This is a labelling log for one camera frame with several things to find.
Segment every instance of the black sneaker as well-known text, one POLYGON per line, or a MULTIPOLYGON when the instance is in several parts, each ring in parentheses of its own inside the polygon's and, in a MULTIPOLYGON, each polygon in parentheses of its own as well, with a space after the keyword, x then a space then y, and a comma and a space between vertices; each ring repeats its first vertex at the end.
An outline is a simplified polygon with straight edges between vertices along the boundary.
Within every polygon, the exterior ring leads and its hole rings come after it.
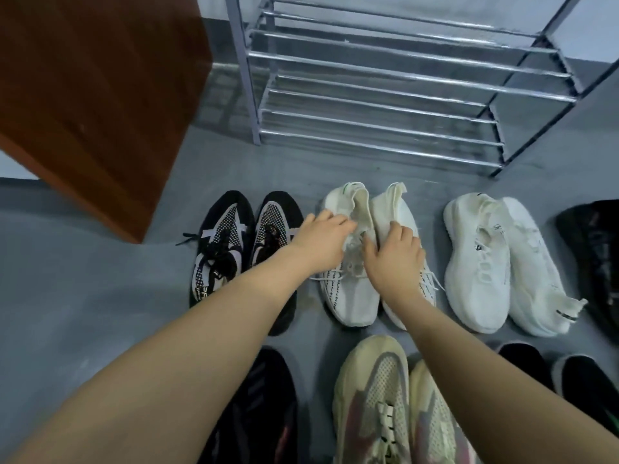
POLYGON ((619 200, 578 205, 559 214, 556 228, 578 263, 578 286, 586 309, 619 343, 619 200))
POLYGON ((223 411, 198 464, 297 464, 297 394, 282 356, 264 347, 223 411))
POLYGON ((550 368, 548 368, 542 354, 534 346, 524 342, 508 342, 499 346, 496 352, 537 382, 544 384, 552 391, 554 390, 550 368))
POLYGON ((253 228, 250 202, 241 192, 229 190, 211 207, 198 234, 183 234, 189 239, 180 244, 198 241, 191 277, 190 307, 249 265, 253 228))
MULTIPOLYGON (((251 266, 267 260, 280 247, 286 246, 302 223, 303 214, 289 194, 281 190, 268 194, 260 206, 256 220, 256 240, 251 266)), ((296 309, 297 292, 294 292, 277 316, 269 335, 282 334, 294 319, 296 309)))
POLYGON ((593 358, 568 355, 552 367, 556 393, 619 437, 619 392, 593 358))

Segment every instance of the concrete floor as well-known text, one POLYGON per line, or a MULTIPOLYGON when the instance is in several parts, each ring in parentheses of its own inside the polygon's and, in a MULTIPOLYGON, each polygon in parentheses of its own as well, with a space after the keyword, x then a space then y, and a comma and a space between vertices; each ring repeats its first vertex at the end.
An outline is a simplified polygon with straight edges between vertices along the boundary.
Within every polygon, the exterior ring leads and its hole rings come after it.
MULTIPOLYGON (((360 180, 372 194, 403 181, 429 266, 443 280, 451 244, 442 222, 447 202, 466 192, 520 199, 537 219, 568 294, 575 263, 552 226, 559 211, 619 198, 619 75, 583 101, 498 180, 467 168, 436 168, 408 158, 302 143, 250 143, 244 100, 233 73, 215 70, 162 195, 146 241, 119 241, 44 184, 0 183, 0 460, 82 382, 121 352, 188 308, 195 247, 176 247, 229 189, 257 208, 285 190, 304 213, 334 187, 360 180)), ((412 359, 410 337, 384 314, 363 330, 328 317, 316 282, 300 288, 290 329, 267 344, 287 360, 301 404, 300 461, 330 462, 335 449, 332 389, 346 355, 364 337, 390 334, 412 359)), ((451 313, 445 295, 438 306, 451 313)), ((522 339, 548 359, 583 352, 619 382, 619 349, 584 313, 568 335, 532 338, 511 322, 484 342, 522 339)))

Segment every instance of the shoe rack shelf bar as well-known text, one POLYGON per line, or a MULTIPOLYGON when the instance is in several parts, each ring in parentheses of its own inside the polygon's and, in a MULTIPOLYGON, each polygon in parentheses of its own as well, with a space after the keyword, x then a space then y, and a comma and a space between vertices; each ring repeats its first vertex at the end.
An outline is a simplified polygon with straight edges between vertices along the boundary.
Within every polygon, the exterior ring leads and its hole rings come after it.
MULTIPOLYGON (((583 88, 580 85, 576 75, 569 67, 568 62, 563 57, 560 49, 556 46, 555 42, 552 39, 552 31, 556 29, 558 24, 565 19, 569 11, 576 5, 578 0, 567 0, 559 12, 554 15, 553 19, 549 22, 546 28, 538 33, 525 33, 518 30, 501 28, 488 26, 485 24, 476 24, 476 23, 467 23, 467 22, 458 22, 451 20, 439 20, 432 18, 424 18, 420 16, 400 16, 398 14, 379 14, 374 12, 369 12, 365 10, 360 10, 356 8, 344 8, 343 6, 329 5, 329 4, 317 4, 309 1, 303 0, 261 0, 257 6, 257 9, 250 16, 249 22, 247 25, 243 24, 241 19, 241 13, 239 8, 238 0, 226 0, 228 16, 231 23, 233 38, 235 41, 236 53, 239 60, 240 70, 241 70, 241 80, 244 87, 245 95, 248 97, 248 108, 250 112, 250 122, 252 128, 252 136, 254 137, 254 142, 259 145, 260 138, 263 136, 279 136, 279 137, 296 137, 300 139, 306 140, 315 140, 321 141, 324 143, 336 143, 342 145, 352 145, 354 147, 366 148, 366 149, 374 149, 379 151, 390 151, 392 153, 413 155, 413 156, 422 156, 425 158, 432 158, 437 160, 444 161, 453 161, 458 163, 466 163, 466 164, 474 164, 477 166, 485 166, 488 168, 493 168, 494 171, 491 176, 495 176, 498 174, 505 166, 507 166, 516 155, 519 155, 523 152, 524 148, 518 149, 509 159, 505 159, 505 141, 503 139, 504 135, 501 130, 501 125, 497 119, 496 110, 493 106, 493 101, 495 100, 498 94, 514 94, 518 96, 527 96, 531 98, 538 98, 550 101, 558 101, 565 105, 564 109, 557 114, 557 116, 561 116, 561 114, 565 115, 565 111, 569 110, 573 107, 573 105, 581 98, 581 93, 583 92, 583 88), (509 34, 511 36, 520 36, 523 38, 530 38, 530 46, 509 46, 500 42, 476 39, 473 37, 466 36, 448 36, 448 35, 439 35, 439 34, 428 34, 428 33, 410 33, 399 30, 393 30, 388 28, 376 28, 374 26, 348 23, 348 22, 340 22, 333 20, 321 20, 319 18, 310 17, 310 16, 301 16, 298 14, 292 14, 286 12, 286 8, 291 5, 296 6, 305 6, 308 8, 319 8, 320 10, 329 10, 331 12, 348 12, 362 15, 373 15, 382 18, 392 18, 400 21, 408 21, 408 22, 416 22, 416 23, 427 23, 427 24, 440 24, 444 26, 451 26, 454 28, 460 28, 468 31, 484 31, 489 33, 497 33, 497 34, 509 34), (348 42, 342 40, 335 40, 325 38, 323 36, 313 36, 312 34, 306 34, 306 31, 310 33, 312 31, 305 30, 303 35, 293 34, 290 32, 281 32, 278 31, 275 26, 275 20, 289 20, 289 21, 297 21, 311 24, 321 24, 323 26, 334 26, 337 28, 351 28, 356 30, 363 30, 369 32, 376 32, 381 34, 390 34, 396 36, 404 36, 405 38, 410 38, 418 43, 423 44, 435 44, 435 45, 449 45, 449 46, 460 46, 460 47, 475 47, 476 49, 492 49, 496 51, 511 51, 511 52, 522 52, 522 56, 520 61, 515 65, 500 63, 500 62, 489 62, 489 61, 479 61, 473 59, 466 59, 460 56, 451 56, 445 54, 437 54, 437 53, 427 53, 427 52, 418 52, 414 50, 404 50, 404 49, 396 49, 385 46, 378 46, 374 44, 363 44, 361 42, 348 42), (256 43, 256 38, 259 36, 263 36, 267 39, 267 51, 260 51, 254 48, 254 44, 256 43), (346 62, 336 62, 336 61, 325 61, 315 58, 310 58, 306 56, 292 56, 292 55, 284 55, 277 52, 277 40, 284 39, 287 42, 296 44, 318 44, 318 45, 328 45, 328 46, 337 46, 343 49, 357 49, 362 51, 367 51, 369 53, 388 53, 390 55, 398 55, 400 57, 405 57, 409 59, 421 59, 428 60, 440 63, 450 63, 453 65, 461 65, 463 67, 471 67, 475 69, 486 69, 486 70, 494 70, 500 72, 507 72, 509 75, 507 79, 501 85, 492 84, 490 82, 474 82, 474 81, 465 81, 465 80, 457 80, 453 78, 442 77, 440 75, 423 75, 421 73, 410 72, 410 71, 399 71, 399 70, 390 70, 390 69, 382 69, 369 67, 364 65, 357 65, 354 63, 346 63, 346 62), (551 58, 553 65, 556 67, 556 70, 547 70, 547 69, 538 69, 523 66, 525 60, 531 54, 540 54, 547 55, 551 58), (252 78, 251 78, 251 70, 250 70, 250 59, 261 59, 262 61, 267 61, 270 70, 269 80, 267 85, 262 93, 260 101, 256 103, 256 97, 254 95, 252 78), (372 87, 368 85, 358 85, 352 83, 338 82, 326 79, 319 79, 312 76, 304 76, 303 73, 299 72, 286 72, 280 69, 280 65, 309 65, 310 67, 321 67, 325 71, 346 71, 353 72, 354 74, 363 74, 368 75, 372 78, 395 78, 397 80, 404 81, 413 81, 419 83, 434 83, 438 85, 448 85, 454 86, 457 88, 469 88, 474 90, 482 90, 487 92, 493 92, 491 99, 487 102, 476 102, 476 101, 465 101, 460 99, 455 99, 452 97, 442 97, 432 94, 420 94, 415 92, 403 92, 397 90, 390 90, 387 88, 378 88, 372 87), (546 92, 534 89, 526 89, 526 88, 515 88, 512 86, 508 86, 508 82, 514 74, 526 74, 526 75, 535 75, 535 77, 547 77, 553 80, 556 80, 560 83, 565 84, 567 87, 565 88, 568 92, 564 94, 558 94, 556 92, 546 92), (278 80, 287 80, 297 83, 305 83, 308 85, 314 86, 324 86, 324 93, 309 93, 309 92, 296 92, 296 91, 287 91, 278 87, 278 80), (370 93, 382 93, 388 96, 400 96, 403 98, 419 99, 428 101, 430 103, 438 103, 442 102, 443 104, 460 104, 471 106, 472 108, 476 108, 478 113, 477 115, 472 116, 464 116, 460 114, 447 114, 437 111, 431 110, 423 110, 420 108, 406 108, 401 106, 394 106, 390 104, 381 104, 379 102, 371 102, 371 101, 360 101, 353 100, 347 98, 341 98, 337 95, 331 95, 328 92, 332 90, 341 90, 345 91, 355 91, 357 90, 359 93, 370 92, 370 93), (292 98, 299 98, 301 100, 312 100, 319 101, 325 104, 332 103, 340 103, 347 104, 353 107, 363 107, 370 109, 382 109, 385 111, 391 111, 395 113, 401 114, 413 114, 417 116, 426 116, 426 117, 436 117, 437 119, 446 119, 449 121, 455 122, 472 122, 477 124, 484 124, 486 126, 491 127, 494 141, 490 140, 481 140, 481 139, 472 139, 467 137, 461 137, 457 135, 451 135, 448 133, 435 133, 428 130, 416 130, 402 127, 391 127, 387 125, 378 125, 372 124, 365 121, 358 120, 348 120, 345 118, 325 116, 321 114, 315 113, 301 113, 301 112, 291 112, 288 110, 278 109, 276 106, 270 105, 270 99, 278 96, 290 96, 292 98), (287 116, 293 117, 296 119, 302 119, 307 123, 316 123, 316 133, 296 133, 293 131, 282 131, 282 130, 274 130, 268 128, 265 125, 265 121, 263 118, 265 114, 269 116, 287 116), (335 124, 335 125, 343 125, 345 127, 361 127, 363 129, 369 130, 379 130, 383 132, 395 133, 396 135, 401 136, 409 136, 409 137, 426 137, 431 139, 444 140, 445 142, 460 142, 460 143, 468 143, 473 145, 484 145, 491 148, 496 148, 497 157, 496 161, 482 161, 476 159, 468 159, 466 157, 460 156, 451 156, 451 155, 443 155, 439 153, 427 153, 425 151, 415 150, 415 149, 406 149, 401 147, 392 147, 382 144, 371 144, 371 143, 363 143, 357 142, 354 140, 343 140, 339 138, 327 137, 320 134, 320 124, 324 123, 335 124)), ((295 52, 303 51, 303 49, 295 49, 295 52)))

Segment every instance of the forearm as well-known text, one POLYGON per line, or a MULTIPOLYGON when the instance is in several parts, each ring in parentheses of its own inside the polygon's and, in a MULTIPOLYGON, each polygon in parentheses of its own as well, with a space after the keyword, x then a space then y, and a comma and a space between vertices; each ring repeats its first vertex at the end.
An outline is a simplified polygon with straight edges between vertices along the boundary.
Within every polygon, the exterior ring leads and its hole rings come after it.
POLYGON ((486 347, 421 295, 388 301, 480 458, 606 463, 619 440, 486 347))
POLYGON ((101 370, 11 462, 193 464, 308 275, 279 250, 101 370))

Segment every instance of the person's left hand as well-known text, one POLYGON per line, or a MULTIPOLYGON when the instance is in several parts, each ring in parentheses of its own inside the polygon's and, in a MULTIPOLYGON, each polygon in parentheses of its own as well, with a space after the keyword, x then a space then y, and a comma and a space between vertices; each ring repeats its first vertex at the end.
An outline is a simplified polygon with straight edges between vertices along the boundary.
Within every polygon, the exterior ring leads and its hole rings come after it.
POLYGON ((317 217, 310 213, 289 247, 298 251, 309 273, 325 272, 342 262, 344 241, 356 227, 356 222, 344 215, 334 216, 331 210, 322 210, 317 217))

